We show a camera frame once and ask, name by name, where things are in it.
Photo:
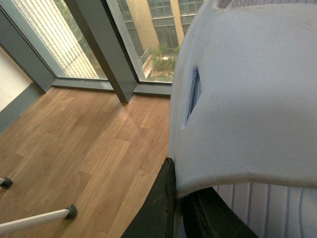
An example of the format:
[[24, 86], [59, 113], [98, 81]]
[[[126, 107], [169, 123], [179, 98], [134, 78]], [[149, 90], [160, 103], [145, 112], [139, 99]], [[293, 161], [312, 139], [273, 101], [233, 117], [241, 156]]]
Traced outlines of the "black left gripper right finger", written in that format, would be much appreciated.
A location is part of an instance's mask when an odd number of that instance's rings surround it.
[[184, 230], [188, 238], [256, 238], [214, 188], [184, 198]]

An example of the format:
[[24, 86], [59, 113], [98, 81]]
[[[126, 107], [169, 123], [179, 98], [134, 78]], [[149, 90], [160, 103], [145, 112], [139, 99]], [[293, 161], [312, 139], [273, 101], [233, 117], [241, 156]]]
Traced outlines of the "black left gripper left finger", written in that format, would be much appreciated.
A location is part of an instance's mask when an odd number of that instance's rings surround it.
[[150, 192], [123, 238], [172, 238], [174, 233], [175, 167], [165, 158]]

